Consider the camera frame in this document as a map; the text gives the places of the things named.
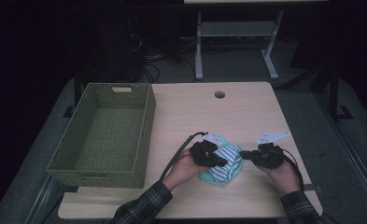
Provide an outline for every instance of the striped cloth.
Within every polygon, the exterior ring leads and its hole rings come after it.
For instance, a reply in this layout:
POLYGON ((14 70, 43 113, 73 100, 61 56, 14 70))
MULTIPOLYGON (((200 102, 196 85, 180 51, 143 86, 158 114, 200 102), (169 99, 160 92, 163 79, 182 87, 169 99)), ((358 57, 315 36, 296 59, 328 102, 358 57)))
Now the striped cloth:
POLYGON ((239 152, 241 148, 237 145, 230 145, 227 147, 221 147, 215 151, 215 153, 226 159, 228 163, 224 167, 215 166, 211 168, 212 176, 216 182, 226 182, 234 178, 233 171, 238 167, 239 162, 242 160, 239 152))

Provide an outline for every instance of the plaid shirt sleeve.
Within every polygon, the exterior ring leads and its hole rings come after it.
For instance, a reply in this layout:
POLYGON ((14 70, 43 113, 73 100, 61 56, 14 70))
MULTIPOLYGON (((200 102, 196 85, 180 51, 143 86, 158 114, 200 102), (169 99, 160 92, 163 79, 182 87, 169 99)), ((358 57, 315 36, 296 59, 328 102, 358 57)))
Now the plaid shirt sleeve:
POLYGON ((314 206, 301 190, 289 193, 281 198, 290 223, 312 224, 321 223, 314 206))
POLYGON ((151 223, 171 199, 171 191, 158 181, 138 199, 120 206, 109 224, 151 223))

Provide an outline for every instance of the person's left hand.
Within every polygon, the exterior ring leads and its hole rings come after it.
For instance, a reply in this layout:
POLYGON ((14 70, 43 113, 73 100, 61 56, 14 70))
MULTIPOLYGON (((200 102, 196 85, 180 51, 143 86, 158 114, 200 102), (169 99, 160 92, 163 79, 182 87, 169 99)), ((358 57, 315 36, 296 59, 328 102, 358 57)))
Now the person's left hand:
POLYGON ((180 153, 178 159, 171 169, 171 172, 162 181, 163 184, 171 191, 175 187, 191 180, 198 173, 208 171, 209 167, 199 166, 194 163, 188 149, 180 153))

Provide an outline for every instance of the hand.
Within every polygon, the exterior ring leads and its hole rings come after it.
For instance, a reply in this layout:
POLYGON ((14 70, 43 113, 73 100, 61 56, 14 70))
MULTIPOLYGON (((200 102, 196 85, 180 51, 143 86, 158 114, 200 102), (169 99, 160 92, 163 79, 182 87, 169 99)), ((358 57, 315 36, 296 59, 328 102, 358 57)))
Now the hand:
POLYGON ((195 164, 188 149, 183 150, 180 153, 179 158, 180 159, 175 162, 169 174, 162 181, 163 184, 171 191, 175 187, 191 180, 198 173, 208 171, 210 169, 209 167, 195 164))
POLYGON ((299 179, 294 173, 293 167, 283 160, 282 164, 276 169, 268 169, 256 165, 271 177, 276 189, 283 195, 300 190, 299 179))

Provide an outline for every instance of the green woven basket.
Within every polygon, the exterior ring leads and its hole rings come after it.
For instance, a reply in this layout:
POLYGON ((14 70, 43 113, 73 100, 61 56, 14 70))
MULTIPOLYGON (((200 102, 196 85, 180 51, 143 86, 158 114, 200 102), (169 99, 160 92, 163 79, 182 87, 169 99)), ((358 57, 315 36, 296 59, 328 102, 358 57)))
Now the green woven basket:
POLYGON ((67 186, 143 188, 155 106, 150 84, 90 83, 47 171, 67 186))

